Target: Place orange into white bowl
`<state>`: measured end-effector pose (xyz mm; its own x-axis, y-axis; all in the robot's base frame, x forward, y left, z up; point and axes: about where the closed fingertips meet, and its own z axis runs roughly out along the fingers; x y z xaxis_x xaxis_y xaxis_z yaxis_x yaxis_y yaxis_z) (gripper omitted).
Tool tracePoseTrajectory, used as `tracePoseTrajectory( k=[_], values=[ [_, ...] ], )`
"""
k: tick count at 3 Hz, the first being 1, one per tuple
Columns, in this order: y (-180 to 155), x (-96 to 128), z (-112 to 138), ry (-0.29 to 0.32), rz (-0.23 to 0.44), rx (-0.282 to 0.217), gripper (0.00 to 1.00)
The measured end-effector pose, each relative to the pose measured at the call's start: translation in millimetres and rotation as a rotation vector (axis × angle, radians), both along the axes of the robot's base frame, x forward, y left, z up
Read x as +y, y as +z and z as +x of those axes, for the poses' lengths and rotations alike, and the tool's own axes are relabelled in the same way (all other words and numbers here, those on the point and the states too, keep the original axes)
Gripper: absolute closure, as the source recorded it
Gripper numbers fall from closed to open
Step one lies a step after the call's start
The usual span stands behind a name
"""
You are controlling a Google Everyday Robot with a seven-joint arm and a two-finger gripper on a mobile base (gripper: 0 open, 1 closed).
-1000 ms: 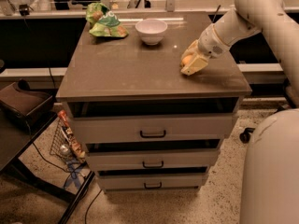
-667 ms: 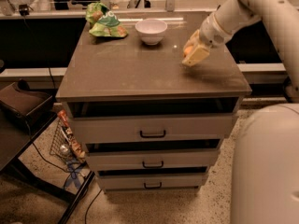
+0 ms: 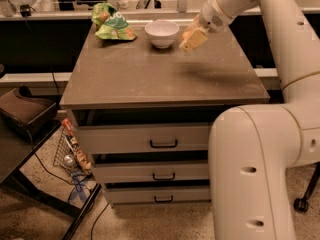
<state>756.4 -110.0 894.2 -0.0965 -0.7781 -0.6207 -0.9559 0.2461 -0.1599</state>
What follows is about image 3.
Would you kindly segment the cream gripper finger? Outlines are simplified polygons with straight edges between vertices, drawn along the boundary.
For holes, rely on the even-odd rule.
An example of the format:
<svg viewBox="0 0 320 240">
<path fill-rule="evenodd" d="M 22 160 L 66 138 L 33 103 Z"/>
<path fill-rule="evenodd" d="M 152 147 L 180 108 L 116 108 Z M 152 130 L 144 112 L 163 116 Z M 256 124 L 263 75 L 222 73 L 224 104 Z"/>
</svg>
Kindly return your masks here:
<svg viewBox="0 0 320 240">
<path fill-rule="evenodd" d="M 192 51 L 201 46 L 208 39 L 208 33 L 202 28 L 194 29 L 189 36 L 182 40 L 179 48 L 185 52 Z"/>
<path fill-rule="evenodd" d="M 201 26 L 199 23 L 199 16 L 196 16 L 192 22 L 189 24 L 189 26 L 185 29 L 186 32 L 192 32 L 194 29 L 197 29 Z"/>
</svg>

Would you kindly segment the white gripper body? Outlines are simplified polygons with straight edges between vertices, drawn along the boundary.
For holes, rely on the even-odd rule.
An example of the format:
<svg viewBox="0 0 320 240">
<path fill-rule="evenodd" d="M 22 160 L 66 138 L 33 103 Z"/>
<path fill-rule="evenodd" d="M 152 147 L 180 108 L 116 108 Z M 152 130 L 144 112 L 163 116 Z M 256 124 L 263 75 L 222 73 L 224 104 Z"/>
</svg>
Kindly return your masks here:
<svg viewBox="0 0 320 240">
<path fill-rule="evenodd" d="M 218 0 L 207 0 L 199 12 L 198 21 L 203 28 L 221 32 L 233 22 L 233 19 L 222 10 Z"/>
</svg>

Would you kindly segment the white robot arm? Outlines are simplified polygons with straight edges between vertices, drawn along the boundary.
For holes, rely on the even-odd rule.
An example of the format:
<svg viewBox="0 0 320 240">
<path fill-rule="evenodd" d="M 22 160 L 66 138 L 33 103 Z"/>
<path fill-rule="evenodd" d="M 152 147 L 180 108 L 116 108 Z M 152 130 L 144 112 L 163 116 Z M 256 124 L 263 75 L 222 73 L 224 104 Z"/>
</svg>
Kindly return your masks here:
<svg viewBox="0 0 320 240">
<path fill-rule="evenodd" d="M 198 47 L 259 7 L 279 77 L 281 104 L 224 111 L 209 132 L 215 240 L 296 240 L 286 170 L 319 159 L 320 39 L 295 0 L 207 0 L 182 37 Z"/>
</svg>

